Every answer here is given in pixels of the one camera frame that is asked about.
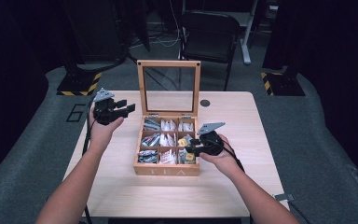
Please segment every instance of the forearm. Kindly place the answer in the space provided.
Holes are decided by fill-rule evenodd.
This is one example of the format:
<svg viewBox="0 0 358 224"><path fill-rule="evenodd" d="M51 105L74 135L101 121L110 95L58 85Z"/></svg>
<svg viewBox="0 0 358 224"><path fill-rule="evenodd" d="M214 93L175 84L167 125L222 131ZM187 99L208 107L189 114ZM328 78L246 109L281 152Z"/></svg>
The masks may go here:
<svg viewBox="0 0 358 224"><path fill-rule="evenodd" d="M230 179L248 207L255 223L298 223L290 211L260 188L246 173L237 172Z"/></svg>
<svg viewBox="0 0 358 224"><path fill-rule="evenodd" d="M49 197L37 223L78 223L103 154L100 151L89 148L74 170Z"/></svg>

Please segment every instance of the wooden box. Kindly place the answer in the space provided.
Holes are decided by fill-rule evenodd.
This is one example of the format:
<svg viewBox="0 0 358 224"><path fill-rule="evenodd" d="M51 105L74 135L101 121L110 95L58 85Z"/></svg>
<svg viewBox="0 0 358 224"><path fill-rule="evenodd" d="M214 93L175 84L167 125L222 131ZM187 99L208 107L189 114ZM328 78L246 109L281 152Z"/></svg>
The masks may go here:
<svg viewBox="0 0 358 224"><path fill-rule="evenodd" d="M196 138L199 128L200 62L139 60L137 66L143 118L133 163L135 173L199 175L199 158L183 153L183 143Z"/></svg>

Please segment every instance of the wrist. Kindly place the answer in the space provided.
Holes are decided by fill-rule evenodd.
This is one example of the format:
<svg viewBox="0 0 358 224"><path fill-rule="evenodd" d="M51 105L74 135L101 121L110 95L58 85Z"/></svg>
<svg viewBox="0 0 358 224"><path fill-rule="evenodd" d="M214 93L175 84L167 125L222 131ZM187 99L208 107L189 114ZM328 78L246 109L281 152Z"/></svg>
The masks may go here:
<svg viewBox="0 0 358 224"><path fill-rule="evenodd" d="M238 166L233 167L229 172L227 172L226 176L231 180L234 181L237 177L246 175L246 173Z"/></svg>
<svg viewBox="0 0 358 224"><path fill-rule="evenodd" d="M93 143L92 141L89 143L88 151L102 155L105 150L106 147L102 146L101 144Z"/></svg>

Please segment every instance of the finger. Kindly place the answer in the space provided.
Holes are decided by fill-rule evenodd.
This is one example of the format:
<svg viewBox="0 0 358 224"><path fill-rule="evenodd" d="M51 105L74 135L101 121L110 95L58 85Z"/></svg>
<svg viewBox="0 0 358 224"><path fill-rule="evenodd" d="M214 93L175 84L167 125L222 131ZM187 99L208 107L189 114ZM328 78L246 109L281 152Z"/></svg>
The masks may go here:
<svg viewBox="0 0 358 224"><path fill-rule="evenodd" d="M219 136L223 141L228 142L228 139L224 135L220 133Z"/></svg>
<svg viewBox="0 0 358 224"><path fill-rule="evenodd" d="M91 123L94 121L94 106L89 110L89 120Z"/></svg>
<svg viewBox="0 0 358 224"><path fill-rule="evenodd" d="M208 162L211 162L212 160L212 156L211 155L208 155L207 153L205 152L201 152L200 153L200 157L205 160L205 161L208 161Z"/></svg>
<svg viewBox="0 0 358 224"><path fill-rule="evenodd" d="M112 131L114 131L116 128L118 128L122 123L124 122L124 118L120 117L116 119L115 121L111 122L109 126L112 128Z"/></svg>

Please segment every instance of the hand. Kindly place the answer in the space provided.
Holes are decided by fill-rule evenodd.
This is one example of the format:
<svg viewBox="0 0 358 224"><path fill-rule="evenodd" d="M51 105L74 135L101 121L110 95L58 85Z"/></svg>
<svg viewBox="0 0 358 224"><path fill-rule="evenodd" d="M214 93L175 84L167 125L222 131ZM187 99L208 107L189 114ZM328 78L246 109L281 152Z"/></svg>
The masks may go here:
<svg viewBox="0 0 358 224"><path fill-rule="evenodd" d="M94 108L89 111L89 125L91 127L91 139L89 148L98 148L105 151L107 145L109 145L112 134L118 126L124 121L124 118L120 117L108 125L102 125L94 119Z"/></svg>
<svg viewBox="0 0 358 224"><path fill-rule="evenodd" d="M224 147L234 153L234 150L227 144L228 139L222 135L219 134L220 138L224 142ZM222 172L223 175L226 175L228 178L230 178L232 175L236 174L236 172L242 172L240 166L238 166L235 159L228 154L225 150L223 150L219 155L217 156L211 156L204 152L200 153L200 157L204 160L213 163L216 168Z"/></svg>

